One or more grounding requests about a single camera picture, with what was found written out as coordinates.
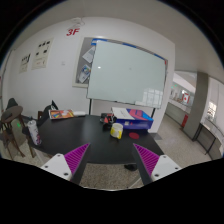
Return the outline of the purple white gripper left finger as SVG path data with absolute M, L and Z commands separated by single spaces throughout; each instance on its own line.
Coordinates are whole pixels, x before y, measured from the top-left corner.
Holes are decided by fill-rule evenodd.
M 87 143 L 65 155 L 58 153 L 46 162 L 42 169 L 68 181 L 79 181 L 87 163 L 89 148 L 90 144 Z

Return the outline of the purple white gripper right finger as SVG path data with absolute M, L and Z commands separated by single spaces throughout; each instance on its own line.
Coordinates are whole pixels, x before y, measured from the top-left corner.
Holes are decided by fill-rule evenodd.
M 143 182 L 154 182 L 181 170 L 169 156 L 157 155 L 138 144 L 133 144 L 132 153 Z

